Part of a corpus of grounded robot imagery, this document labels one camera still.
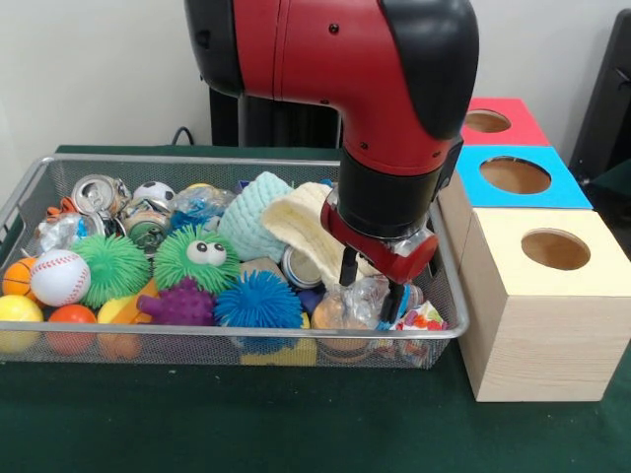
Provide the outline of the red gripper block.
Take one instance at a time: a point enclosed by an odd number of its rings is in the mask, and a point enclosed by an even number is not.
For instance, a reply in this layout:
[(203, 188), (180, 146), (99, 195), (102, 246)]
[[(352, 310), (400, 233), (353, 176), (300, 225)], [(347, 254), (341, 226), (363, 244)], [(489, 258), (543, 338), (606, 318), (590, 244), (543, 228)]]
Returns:
[(438, 237), (428, 229), (429, 214), (420, 224), (396, 238), (363, 235), (349, 227), (338, 212), (338, 193), (330, 192), (320, 212), (322, 227), (344, 245), (339, 284), (356, 281), (360, 255), (388, 279), (388, 294), (381, 308), (381, 322), (395, 323), (405, 295), (401, 284), (418, 276), (438, 248)]

